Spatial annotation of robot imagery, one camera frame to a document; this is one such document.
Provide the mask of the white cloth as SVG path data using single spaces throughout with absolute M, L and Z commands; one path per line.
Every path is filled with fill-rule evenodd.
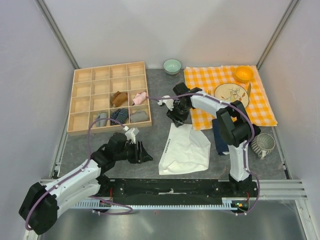
M 211 142 L 202 131 L 191 124 L 176 127 L 171 124 L 169 135 L 159 161 L 160 175 L 183 175 L 209 168 Z

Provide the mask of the brown underwear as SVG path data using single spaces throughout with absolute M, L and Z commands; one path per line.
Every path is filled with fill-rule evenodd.
M 120 107 L 128 98 L 127 92 L 117 91 L 110 99 L 111 105 L 114 108 Z

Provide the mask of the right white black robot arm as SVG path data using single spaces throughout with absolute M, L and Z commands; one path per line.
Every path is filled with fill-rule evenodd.
M 235 197 L 242 196 L 252 182 L 248 147 L 257 128 L 250 121 L 243 103 L 220 100 L 201 88 L 190 89 L 183 82 L 177 84 L 173 91 L 176 96 L 164 96 L 162 104 L 167 106 L 166 115 L 176 127 L 185 123 L 191 109 L 200 109 L 217 119 L 220 136 L 230 155 L 229 191 Z

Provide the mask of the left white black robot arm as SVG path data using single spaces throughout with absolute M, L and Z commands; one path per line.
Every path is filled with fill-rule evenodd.
M 142 141 L 129 140 L 123 133 L 113 134 L 108 143 L 91 153 L 74 170 L 48 184 L 36 182 L 29 188 L 18 211 L 25 221 L 26 230 L 42 235 L 79 201 L 96 194 L 106 196 L 110 185 L 104 174 L 117 161 L 142 164 L 152 160 Z

